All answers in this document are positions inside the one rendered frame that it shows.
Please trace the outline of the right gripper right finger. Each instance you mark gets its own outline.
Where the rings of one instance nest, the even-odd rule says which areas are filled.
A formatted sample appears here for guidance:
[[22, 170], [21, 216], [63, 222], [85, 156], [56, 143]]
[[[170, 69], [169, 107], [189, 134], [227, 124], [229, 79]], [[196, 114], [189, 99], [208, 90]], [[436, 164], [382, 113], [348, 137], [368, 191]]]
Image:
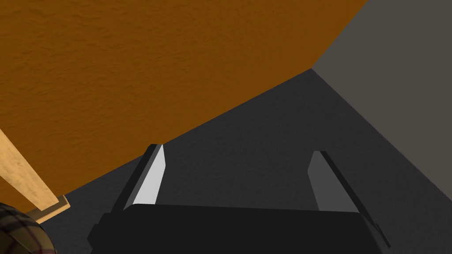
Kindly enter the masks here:
[[308, 177], [319, 210], [368, 213], [326, 152], [313, 152], [308, 166]]

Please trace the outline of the plaid cushion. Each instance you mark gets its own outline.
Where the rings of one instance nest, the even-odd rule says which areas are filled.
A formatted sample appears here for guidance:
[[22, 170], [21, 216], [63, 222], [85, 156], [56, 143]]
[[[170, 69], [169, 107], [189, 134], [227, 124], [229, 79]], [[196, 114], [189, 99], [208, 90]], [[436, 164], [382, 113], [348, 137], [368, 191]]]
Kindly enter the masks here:
[[39, 223], [0, 202], [0, 254], [58, 254]]

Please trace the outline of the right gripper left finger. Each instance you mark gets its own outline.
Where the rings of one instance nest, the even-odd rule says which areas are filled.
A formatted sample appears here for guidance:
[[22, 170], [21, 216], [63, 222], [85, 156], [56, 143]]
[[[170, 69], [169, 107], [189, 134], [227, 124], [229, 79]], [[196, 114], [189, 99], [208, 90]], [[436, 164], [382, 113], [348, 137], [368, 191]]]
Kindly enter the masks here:
[[111, 212], [123, 211], [133, 204], [155, 204], [165, 168], [163, 145], [150, 145], [126, 182]]

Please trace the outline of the light wooden furniture leg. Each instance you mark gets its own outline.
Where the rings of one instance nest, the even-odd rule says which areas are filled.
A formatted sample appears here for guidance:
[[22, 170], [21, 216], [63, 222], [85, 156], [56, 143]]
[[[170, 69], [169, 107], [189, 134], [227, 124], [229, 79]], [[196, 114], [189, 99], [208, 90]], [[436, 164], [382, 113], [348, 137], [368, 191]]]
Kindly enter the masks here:
[[39, 224], [71, 207], [66, 197], [55, 196], [1, 129], [0, 176], [36, 207], [27, 215]]

